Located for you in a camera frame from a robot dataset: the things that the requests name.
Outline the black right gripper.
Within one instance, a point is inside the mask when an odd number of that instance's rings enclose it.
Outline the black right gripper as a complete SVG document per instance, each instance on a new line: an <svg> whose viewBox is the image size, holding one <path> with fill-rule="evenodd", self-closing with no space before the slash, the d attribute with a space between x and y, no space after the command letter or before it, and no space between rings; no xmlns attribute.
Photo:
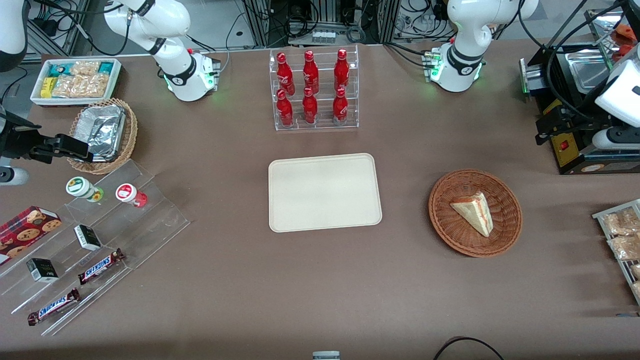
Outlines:
<svg viewBox="0 0 640 360"><path fill-rule="evenodd" d="M1 114L0 152L4 158L36 160L51 164L55 153L49 143L53 138L39 133L41 125L34 124L12 112ZM57 134L56 146L64 156L79 162L94 162L94 154L89 152L89 144L66 134Z"/></svg>

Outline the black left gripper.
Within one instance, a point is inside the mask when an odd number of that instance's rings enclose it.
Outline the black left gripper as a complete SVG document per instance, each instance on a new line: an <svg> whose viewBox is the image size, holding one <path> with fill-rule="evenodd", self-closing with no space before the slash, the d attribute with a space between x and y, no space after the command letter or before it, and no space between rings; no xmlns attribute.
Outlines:
<svg viewBox="0 0 640 360"><path fill-rule="evenodd" d="M537 119L535 143L541 146L551 139L563 133L580 132L582 130L594 130L601 126L598 120L589 119L575 114L567 109L561 102L552 102L542 110L542 118Z"/></svg>

